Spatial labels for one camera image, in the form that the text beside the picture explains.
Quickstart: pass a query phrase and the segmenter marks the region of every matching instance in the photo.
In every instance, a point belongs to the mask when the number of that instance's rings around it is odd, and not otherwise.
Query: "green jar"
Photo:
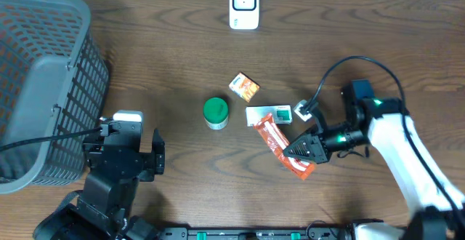
[[[226,127],[228,122],[229,109],[227,103],[218,97],[208,99],[203,105],[203,117],[206,124],[213,130],[220,130]]]

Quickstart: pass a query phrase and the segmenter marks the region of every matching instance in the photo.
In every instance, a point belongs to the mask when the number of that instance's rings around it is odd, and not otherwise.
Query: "laundry basket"
[[[0,0],[0,141],[94,128],[109,75],[81,0]],[[84,168],[83,137],[0,152],[0,193],[66,185]]]

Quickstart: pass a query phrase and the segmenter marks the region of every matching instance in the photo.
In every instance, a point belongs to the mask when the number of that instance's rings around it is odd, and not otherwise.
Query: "red wrapper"
[[[254,125],[263,140],[283,165],[305,180],[315,170],[313,163],[300,161],[295,158],[285,157],[283,150],[289,145],[289,141],[279,130],[271,113],[267,114],[260,122]]]

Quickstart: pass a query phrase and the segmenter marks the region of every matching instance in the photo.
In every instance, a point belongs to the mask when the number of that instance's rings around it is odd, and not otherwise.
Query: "green led light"
[[[346,142],[347,141],[347,138],[343,137],[342,135],[339,135],[337,137],[337,142],[338,143],[342,143],[342,142]]]
[[[291,233],[291,240],[299,240],[300,233]]]
[[[373,99],[373,102],[375,102],[376,105],[381,105],[383,102],[378,99]]]

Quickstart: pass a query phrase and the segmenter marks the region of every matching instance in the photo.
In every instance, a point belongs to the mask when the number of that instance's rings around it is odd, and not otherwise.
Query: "wood grain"
[[[143,151],[150,150],[156,127],[166,141],[165,175],[139,186],[133,215],[193,227],[306,226],[362,217],[405,225],[403,196],[376,150],[370,159],[333,158],[302,182],[246,127],[247,104],[227,88],[243,71],[261,85],[250,105],[294,105],[348,55],[374,57],[398,75],[420,137],[465,190],[464,0],[261,0],[255,31],[229,28],[228,0],[84,1],[112,72],[104,114],[143,111]],[[339,88],[361,78],[371,80],[379,97],[397,95],[383,71],[348,62],[320,95],[330,123],[344,117]],[[230,106],[222,131],[210,130],[201,115],[212,96]],[[292,140],[307,127],[296,120],[283,131]],[[0,196],[0,239],[29,239],[83,182]]]

